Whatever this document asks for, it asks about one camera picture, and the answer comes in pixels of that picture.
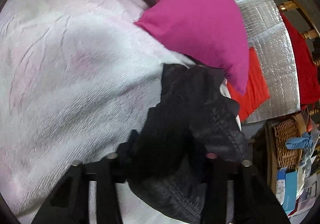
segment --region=wicker basket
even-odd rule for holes
[[[296,171],[301,160],[302,149],[289,150],[285,143],[291,137],[301,137],[296,117],[292,116],[273,127],[276,139],[277,168],[287,167],[287,171]]]

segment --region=black fabric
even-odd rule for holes
[[[220,158],[210,161],[212,163],[212,179],[207,185],[200,224],[225,224],[228,194],[227,168]]]
[[[235,180],[234,222],[290,224],[276,196],[254,166],[241,167]]]
[[[220,69],[164,65],[161,102],[150,108],[131,151],[131,190],[168,217],[199,223],[207,152],[240,162],[247,142],[235,120],[238,107],[220,94]]]
[[[0,193],[0,220],[3,224],[20,224]]]

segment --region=pink cushion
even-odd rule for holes
[[[168,49],[223,69],[234,89],[245,93],[249,47],[234,0],[157,0],[135,24]]]

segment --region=reflective foil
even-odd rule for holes
[[[297,68],[288,31],[273,0],[235,0],[258,55],[270,99],[245,121],[253,123],[300,110]]]

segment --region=metal rivet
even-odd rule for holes
[[[80,160],[73,160],[73,162],[71,163],[72,166],[78,166],[80,164],[82,164],[82,161]]]
[[[243,160],[243,161],[241,162],[241,164],[242,164],[244,167],[249,167],[249,166],[252,165],[252,162],[249,161],[249,160]]]
[[[115,153],[115,152],[112,152],[112,153],[107,155],[107,158],[110,159],[110,160],[115,159],[117,157],[118,157],[118,154]]]

